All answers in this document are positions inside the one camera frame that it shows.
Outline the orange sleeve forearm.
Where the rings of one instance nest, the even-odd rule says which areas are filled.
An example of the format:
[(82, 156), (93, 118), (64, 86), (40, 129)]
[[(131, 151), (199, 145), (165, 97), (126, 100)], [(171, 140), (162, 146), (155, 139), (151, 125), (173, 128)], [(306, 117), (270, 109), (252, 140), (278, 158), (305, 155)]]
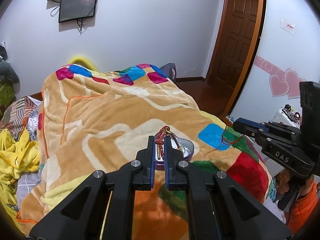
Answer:
[(297, 234), (306, 222), (317, 204), (316, 182), (313, 181), (309, 193), (302, 198), (298, 198), (291, 206), (291, 210), (285, 213), (286, 224), (293, 235)]

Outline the person's right hand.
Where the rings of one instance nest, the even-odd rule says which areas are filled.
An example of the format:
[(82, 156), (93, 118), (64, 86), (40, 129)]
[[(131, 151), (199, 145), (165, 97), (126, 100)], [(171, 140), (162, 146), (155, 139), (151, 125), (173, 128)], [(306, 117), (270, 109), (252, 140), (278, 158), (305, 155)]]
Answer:
[(277, 193), (282, 196), (278, 202), (280, 210), (289, 212), (291, 210), (291, 206), (298, 198), (302, 198), (309, 193), (311, 185), (315, 180), (315, 176), (312, 174), (308, 178), (302, 179), (302, 186), (299, 186), (296, 192), (293, 190), (293, 176), (291, 176), (291, 173), (287, 169), (283, 169), (279, 174), (277, 174), (276, 180)]

